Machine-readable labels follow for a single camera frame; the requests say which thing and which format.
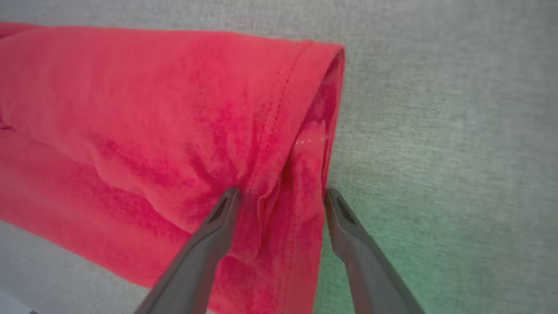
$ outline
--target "fabric fold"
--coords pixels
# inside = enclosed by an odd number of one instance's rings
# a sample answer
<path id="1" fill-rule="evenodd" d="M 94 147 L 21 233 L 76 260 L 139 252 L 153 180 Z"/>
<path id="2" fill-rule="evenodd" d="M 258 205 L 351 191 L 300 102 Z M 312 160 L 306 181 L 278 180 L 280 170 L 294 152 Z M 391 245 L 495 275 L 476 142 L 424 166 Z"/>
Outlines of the fabric fold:
<path id="1" fill-rule="evenodd" d="M 308 313 L 343 47 L 0 26 L 0 218 L 151 287 L 231 186 L 210 308 Z"/>

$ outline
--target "red fabric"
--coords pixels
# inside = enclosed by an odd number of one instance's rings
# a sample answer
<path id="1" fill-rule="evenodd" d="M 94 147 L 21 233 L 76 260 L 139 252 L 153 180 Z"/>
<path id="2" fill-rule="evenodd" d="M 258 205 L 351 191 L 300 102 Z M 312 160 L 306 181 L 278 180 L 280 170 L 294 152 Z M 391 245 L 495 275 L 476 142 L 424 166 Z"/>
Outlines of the red fabric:
<path id="1" fill-rule="evenodd" d="M 221 194 L 217 313 L 310 313 L 339 45 L 0 26 L 0 218 L 151 287 Z"/>

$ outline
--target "folded fabric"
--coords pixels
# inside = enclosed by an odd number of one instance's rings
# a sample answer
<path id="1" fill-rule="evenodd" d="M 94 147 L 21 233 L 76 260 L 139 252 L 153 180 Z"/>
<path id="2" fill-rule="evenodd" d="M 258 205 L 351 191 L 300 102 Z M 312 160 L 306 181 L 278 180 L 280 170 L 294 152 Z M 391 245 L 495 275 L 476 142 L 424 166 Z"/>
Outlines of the folded fabric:
<path id="1" fill-rule="evenodd" d="M 343 47 L 0 25 L 0 218 L 152 287 L 222 193 L 210 308 L 310 313 Z"/>

